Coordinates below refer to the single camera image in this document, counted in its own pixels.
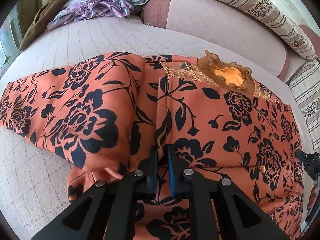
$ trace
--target orange dress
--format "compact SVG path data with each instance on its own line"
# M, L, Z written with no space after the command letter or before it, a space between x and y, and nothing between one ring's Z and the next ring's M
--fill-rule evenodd
M75 165L70 202L98 179L137 169L152 145L161 158L162 147L174 144L191 167L230 178L291 239L299 237L302 165L294 151L301 144L290 106L247 68L232 63L241 78L223 87L197 60L115 52L42 71L7 85L0 125ZM134 239L190 239L188 200L171 198L167 167L158 168L157 183L156 198L137 205Z

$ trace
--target triangular cutout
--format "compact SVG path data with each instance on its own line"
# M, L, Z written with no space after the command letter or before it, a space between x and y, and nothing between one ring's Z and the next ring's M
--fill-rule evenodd
M86 198L81 204L79 204L75 210L69 214L64 220L63 224L66 227L69 227L73 230L79 231L82 227L83 221L87 216L89 208L92 204L93 198L88 197Z
M261 218L238 195L233 195L233 200L244 228L250 228L261 223Z

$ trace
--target brown cloth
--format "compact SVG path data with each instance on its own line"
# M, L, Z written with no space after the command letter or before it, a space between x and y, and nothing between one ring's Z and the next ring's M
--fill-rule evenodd
M37 12L35 19L23 37L19 50L25 50L41 33L44 33L49 22L61 11L69 0L48 0Z

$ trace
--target silver bolt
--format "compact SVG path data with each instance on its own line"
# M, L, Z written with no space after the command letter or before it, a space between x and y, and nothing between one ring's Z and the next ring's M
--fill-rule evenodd
M143 171L142 170L136 170L133 172L133 174L136 176L136 177L141 177L143 175Z
M183 172L184 172L184 174L189 175L189 176L194 173L193 169L185 169Z
M97 187L103 187L106 182L103 179L98 179L95 184Z
M230 186L231 180L230 179L222 179L221 183L225 186Z

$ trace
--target purple cloth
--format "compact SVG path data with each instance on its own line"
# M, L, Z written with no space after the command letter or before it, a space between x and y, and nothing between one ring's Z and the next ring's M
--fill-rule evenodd
M82 21L93 17L128 17L133 9L128 0L86 0L73 3L59 12L52 22L48 23L46 31L51 31L72 21Z

